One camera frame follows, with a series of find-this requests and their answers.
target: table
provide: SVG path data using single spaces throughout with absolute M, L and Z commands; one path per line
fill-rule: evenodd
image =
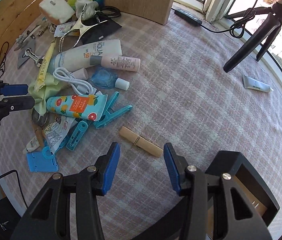
M 219 150 L 242 152 L 281 207 L 269 226 L 274 239 L 279 237 L 282 94 L 277 82 L 252 54 L 225 73 L 224 63 L 241 45 L 224 34 L 194 28 L 173 11 L 165 26 L 126 13 L 117 22 L 123 28 L 108 39 L 120 39 L 123 55 L 141 58 L 141 67 L 138 73 L 118 72 L 120 78 L 130 81 L 130 88 L 120 91 L 116 107 L 132 104 L 134 108 L 105 128 L 89 128 L 74 152 L 62 149 L 57 153 L 59 171 L 69 175 L 94 163 L 107 152 L 112 141 L 120 143 L 121 158 L 112 188 L 105 197 L 98 198 L 105 238 L 131 239 L 180 201 L 172 190 L 163 157 L 153 157 L 119 137 L 123 125 L 160 147 L 171 142 L 178 154 L 203 171 Z M 52 38 L 51 33 L 45 32 L 36 41 L 36 54 L 43 55 Z M 30 84 L 38 74 L 38 67 L 29 60 L 17 70 L 18 52 L 13 49 L 7 55 L 3 79 L 10 84 Z M 244 89 L 242 74 L 271 85 L 274 91 Z M 28 204 L 52 175 L 31 173 L 22 154 L 34 136 L 30 116 L 31 111 L 11 113 L 0 127 L 0 171 L 19 171 Z M 23 205 L 16 178 L 7 177 L 6 183 Z M 70 230 L 76 239 L 73 200 Z

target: green cloth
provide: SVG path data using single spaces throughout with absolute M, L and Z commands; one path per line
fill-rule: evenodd
M 54 97 L 57 93 L 67 87 L 66 82 L 58 81 L 51 74 L 47 73 L 45 79 L 45 86 L 42 87 L 38 92 L 35 91 L 36 80 L 33 81 L 29 87 L 28 92 L 35 100 L 34 109 L 40 114 L 44 115 L 47 111 L 46 102 L 48 98 Z

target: silver bolt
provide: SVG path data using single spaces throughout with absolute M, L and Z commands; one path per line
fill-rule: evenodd
M 230 180 L 230 179 L 231 179 L 231 175 L 228 174 L 228 173 L 223 173 L 223 174 L 222 174 L 222 178 L 223 178 L 223 179 L 226 179 L 226 180 Z
M 87 168 L 87 171 L 88 172 L 95 172 L 97 170 L 97 167 L 96 166 L 89 166 L 88 168 Z
M 61 178 L 61 174 L 60 173 L 55 173 L 52 175 L 53 179 L 60 179 Z
M 197 170 L 196 166 L 194 166 L 194 165 L 189 165 L 186 168 L 188 169 L 188 171 L 191 171 L 191 172 L 194 172 L 194 171 Z

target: coiled white cable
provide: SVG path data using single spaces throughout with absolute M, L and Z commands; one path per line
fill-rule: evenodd
M 76 79 L 75 76 L 65 68 L 56 68 L 53 72 L 53 76 L 60 81 L 70 84 L 77 95 L 83 94 L 77 89 L 75 85 L 80 85 L 80 87 L 86 88 L 89 92 L 89 95 L 93 94 L 93 87 L 89 82 L 81 79 Z

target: tube cap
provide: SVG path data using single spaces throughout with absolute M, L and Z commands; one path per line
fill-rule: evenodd
M 126 81 L 124 79 L 118 78 L 116 80 L 114 86 L 116 88 L 119 88 L 119 89 L 128 90 L 128 88 L 130 86 L 130 82 L 128 82 L 128 81 Z

